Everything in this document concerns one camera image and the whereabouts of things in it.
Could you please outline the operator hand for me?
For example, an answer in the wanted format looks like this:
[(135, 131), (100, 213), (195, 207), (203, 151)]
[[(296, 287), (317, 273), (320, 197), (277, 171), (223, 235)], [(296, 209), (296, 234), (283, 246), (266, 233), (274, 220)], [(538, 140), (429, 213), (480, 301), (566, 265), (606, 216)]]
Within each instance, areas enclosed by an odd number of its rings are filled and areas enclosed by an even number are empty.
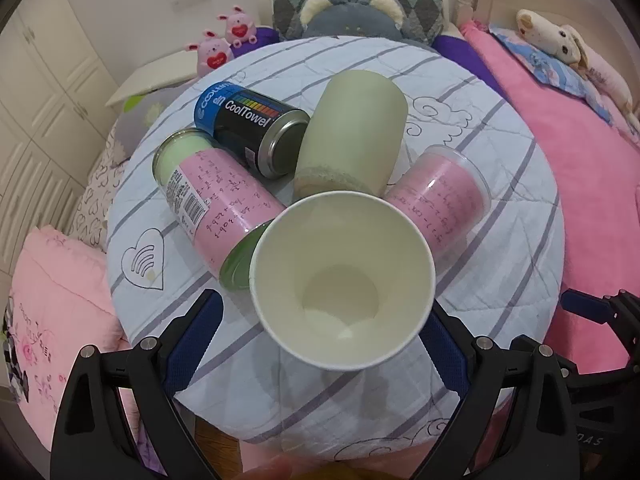
[(291, 477), (291, 463), (285, 457), (277, 456), (262, 466), (243, 471), (233, 480), (288, 480)]

